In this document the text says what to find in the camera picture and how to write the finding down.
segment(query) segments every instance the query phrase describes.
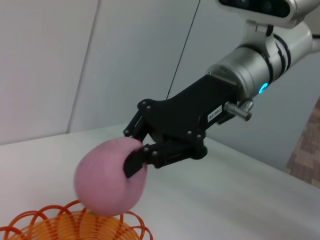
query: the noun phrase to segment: blue led light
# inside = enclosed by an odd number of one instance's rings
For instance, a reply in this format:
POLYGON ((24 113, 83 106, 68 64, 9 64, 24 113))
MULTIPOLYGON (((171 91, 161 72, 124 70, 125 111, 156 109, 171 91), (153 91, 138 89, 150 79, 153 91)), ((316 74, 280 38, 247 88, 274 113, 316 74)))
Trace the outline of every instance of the blue led light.
POLYGON ((266 90, 268 85, 269 85, 268 83, 263 84, 262 87, 260 88, 259 94, 262 94, 266 90))

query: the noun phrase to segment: white wall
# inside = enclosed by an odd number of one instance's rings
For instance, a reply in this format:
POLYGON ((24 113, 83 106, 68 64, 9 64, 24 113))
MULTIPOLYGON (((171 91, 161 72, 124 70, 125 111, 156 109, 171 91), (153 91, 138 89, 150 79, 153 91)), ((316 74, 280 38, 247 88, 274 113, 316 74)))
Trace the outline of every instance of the white wall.
POLYGON ((0 144, 67 131, 97 3, 0 1, 0 144))
MULTIPOLYGON (((243 29, 243 19, 218 9, 213 0, 202 0, 170 96, 231 52, 243 29)), ((249 122, 234 118, 213 126, 207 136, 283 170, 320 95, 319 63, 320 54, 307 57, 255 98, 249 122)))
POLYGON ((69 130, 126 123, 165 99, 198 0, 102 0, 69 130))

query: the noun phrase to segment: white table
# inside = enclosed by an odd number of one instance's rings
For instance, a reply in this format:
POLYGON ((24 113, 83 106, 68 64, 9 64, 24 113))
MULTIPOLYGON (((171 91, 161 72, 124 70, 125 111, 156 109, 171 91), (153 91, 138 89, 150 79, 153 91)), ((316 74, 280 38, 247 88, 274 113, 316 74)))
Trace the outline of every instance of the white table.
MULTIPOLYGON (((76 199, 73 175, 124 126, 0 146, 0 226, 76 199)), ((208 156, 154 169, 133 211, 156 240, 319 240, 320 190, 210 139, 208 156)))

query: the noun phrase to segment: orange wire basket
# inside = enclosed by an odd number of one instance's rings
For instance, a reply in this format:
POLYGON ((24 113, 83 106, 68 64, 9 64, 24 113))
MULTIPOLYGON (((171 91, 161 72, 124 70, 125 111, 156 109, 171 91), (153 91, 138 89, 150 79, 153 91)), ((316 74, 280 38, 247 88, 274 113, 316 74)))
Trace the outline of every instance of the orange wire basket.
POLYGON ((127 212, 117 217, 97 216, 86 208, 80 211, 70 211, 69 208, 79 204, 73 201, 66 206, 50 205, 39 211, 26 211, 14 218, 8 226, 0 227, 4 240, 142 240, 150 230, 143 220, 133 212, 127 212), (57 216, 48 218, 44 212, 59 210, 57 216), (131 215, 139 221, 138 226, 129 226, 124 222, 125 216, 131 215), (19 230, 14 225, 21 219, 33 216, 29 226, 19 230))

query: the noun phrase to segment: camera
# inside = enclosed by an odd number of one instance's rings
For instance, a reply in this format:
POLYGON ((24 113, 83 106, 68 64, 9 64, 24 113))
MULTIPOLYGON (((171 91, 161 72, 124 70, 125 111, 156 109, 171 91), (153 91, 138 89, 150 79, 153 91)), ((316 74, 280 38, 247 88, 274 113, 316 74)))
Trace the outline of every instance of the camera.
POLYGON ((216 0, 219 7, 259 24, 294 28, 320 5, 320 0, 216 0))

